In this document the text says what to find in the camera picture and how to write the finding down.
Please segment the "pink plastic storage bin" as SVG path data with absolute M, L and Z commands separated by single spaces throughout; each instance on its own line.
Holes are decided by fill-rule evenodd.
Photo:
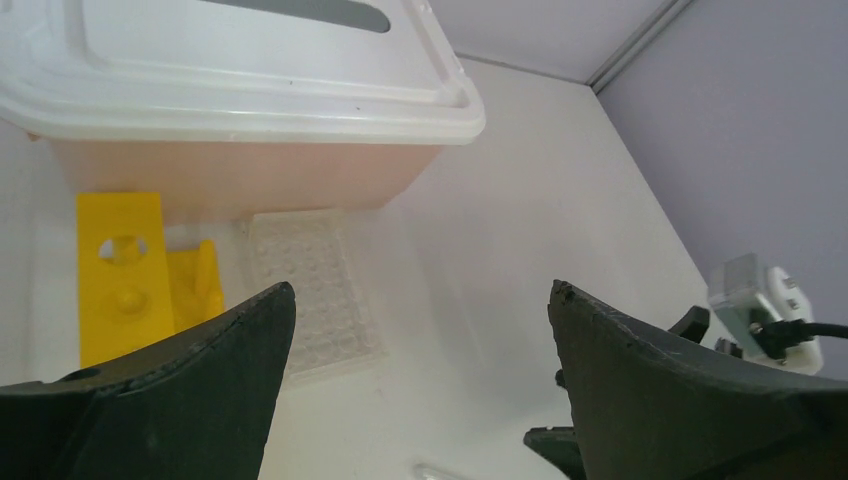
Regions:
M 172 224 L 379 208 L 443 150 L 407 144 L 45 142 L 73 190 L 157 192 Z

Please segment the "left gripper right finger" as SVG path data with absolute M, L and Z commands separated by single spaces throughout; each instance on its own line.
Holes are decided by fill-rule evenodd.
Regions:
M 710 350 L 557 280 L 548 303 L 591 479 L 843 479 L 847 385 Z

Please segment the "translucent white bin lid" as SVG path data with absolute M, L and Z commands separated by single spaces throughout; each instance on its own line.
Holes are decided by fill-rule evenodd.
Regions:
M 464 145 L 483 100 L 425 1 L 5 1 L 1 115 L 74 141 Z

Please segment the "yellow test tube rack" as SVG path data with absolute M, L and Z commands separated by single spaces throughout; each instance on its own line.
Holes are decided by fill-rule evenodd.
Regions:
M 119 358 L 225 310 L 216 246 L 166 247 L 156 193 L 76 197 L 79 358 Z

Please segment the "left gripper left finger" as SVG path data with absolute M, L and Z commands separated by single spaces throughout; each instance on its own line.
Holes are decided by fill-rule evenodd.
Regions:
M 59 380 L 1 390 L 5 479 L 255 479 L 296 325 L 280 282 Z

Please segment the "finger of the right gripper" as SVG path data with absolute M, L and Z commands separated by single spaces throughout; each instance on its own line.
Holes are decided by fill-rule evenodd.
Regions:
M 668 332 L 700 344 L 710 327 L 710 318 L 711 314 L 708 309 L 692 306 L 680 320 L 668 329 Z
M 573 427 L 534 427 L 525 433 L 523 443 L 568 479 L 587 479 Z

